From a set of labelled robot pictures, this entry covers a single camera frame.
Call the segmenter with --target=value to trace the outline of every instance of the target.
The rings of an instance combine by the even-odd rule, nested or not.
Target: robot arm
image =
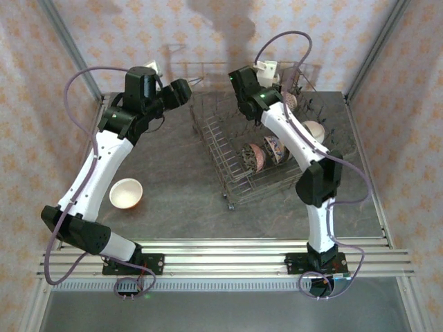
[[[120,164],[137,143],[149,122],[161,118],[163,112],[185,104],[191,96],[188,83],[176,80],[163,87],[152,68],[134,67],[125,76],[125,92],[119,94],[103,113],[96,134],[98,156],[93,151],[83,164],[80,173],[68,192],[60,199],[57,207],[45,206],[42,219],[53,231],[69,203],[73,203],[57,234],[57,238],[91,255],[102,255],[143,265],[141,247],[111,231],[105,225],[96,223],[103,196]],[[71,197],[77,191],[88,173],[93,159],[96,168],[76,202]],[[126,268],[126,273],[137,274]]]
[[[312,149],[289,124],[283,109],[281,86],[273,79],[276,62],[259,63],[257,68],[258,74],[249,66],[229,73],[238,107],[247,120],[254,120],[256,124],[262,123],[272,130],[299,164],[302,176],[296,184],[296,191],[308,211],[310,229],[307,243],[308,260],[311,266],[320,270],[338,253],[337,245],[327,232],[326,212],[327,207],[335,200],[342,166],[317,151],[337,158],[342,156],[337,151],[329,151],[317,142],[291,112],[289,112],[291,121],[317,151]],[[333,236],[332,211],[329,211],[329,222]]]

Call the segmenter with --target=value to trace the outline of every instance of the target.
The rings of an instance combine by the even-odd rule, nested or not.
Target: dish rack
[[[280,71],[283,82],[289,70],[291,68]],[[356,142],[344,107],[340,114],[331,112],[303,72],[298,74],[289,89],[298,104],[293,114],[300,122],[321,123],[325,128],[324,146],[339,150],[344,159],[350,158],[356,153]],[[300,78],[305,86],[298,85]],[[230,210],[234,210],[235,205],[287,190],[301,177],[300,167],[293,158],[255,174],[246,168],[242,147],[249,143],[261,145],[265,136],[274,135],[262,124],[257,127],[254,121],[246,120],[237,108],[233,90],[195,93],[190,114],[193,127],[213,161]]]

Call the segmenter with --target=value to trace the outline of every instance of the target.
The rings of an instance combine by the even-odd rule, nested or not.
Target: stone surface
[[[321,94],[329,105],[328,111],[336,113],[336,119],[345,119],[350,126],[341,93]],[[192,128],[189,109],[182,107],[166,113],[165,117],[160,130],[142,135],[111,183],[128,177],[139,180],[143,186],[142,200],[131,210],[118,210],[109,202],[108,191],[100,208],[99,222],[130,239],[307,239],[306,208],[294,188],[238,205],[230,211],[213,164]],[[156,120],[151,128],[159,124],[160,120]],[[351,161],[361,168],[358,154]],[[344,168],[338,199],[355,199],[364,196],[365,191],[363,180]],[[372,201],[337,207],[334,224],[338,237],[381,236]]]

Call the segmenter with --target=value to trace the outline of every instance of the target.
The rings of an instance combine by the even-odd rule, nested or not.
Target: wallpaper
[[[443,326],[443,2],[411,1],[352,110],[388,224]]]
[[[173,77],[206,78],[252,63],[277,33],[309,33],[314,47],[303,71],[318,90],[346,91],[395,0],[55,0],[90,66],[130,67],[152,59]],[[298,61],[304,37],[270,45],[263,59]],[[190,63],[184,66],[179,63]],[[121,91],[113,73],[94,73],[103,91]]]
[[[11,332],[50,235],[40,212],[69,188],[85,141],[62,101],[76,69],[37,2],[2,1],[0,21],[0,330]],[[79,81],[70,99],[89,124],[96,106]]]

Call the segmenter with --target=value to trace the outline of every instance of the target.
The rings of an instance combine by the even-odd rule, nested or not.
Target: bowl
[[[243,146],[242,158],[246,168],[257,173],[263,169],[266,156],[258,145],[249,143]]]
[[[124,178],[112,186],[109,200],[118,209],[129,209],[140,201],[142,195],[143,187],[135,178]]]
[[[325,140],[325,128],[315,121],[304,121],[302,126],[314,137],[320,144]]]
[[[289,92],[282,92],[283,98],[286,98],[286,105],[288,109],[293,113],[297,109],[297,97]]]
[[[273,163],[278,165],[290,158],[290,153],[287,148],[284,147],[283,143],[275,136],[265,136],[263,137],[264,150],[271,157]]]

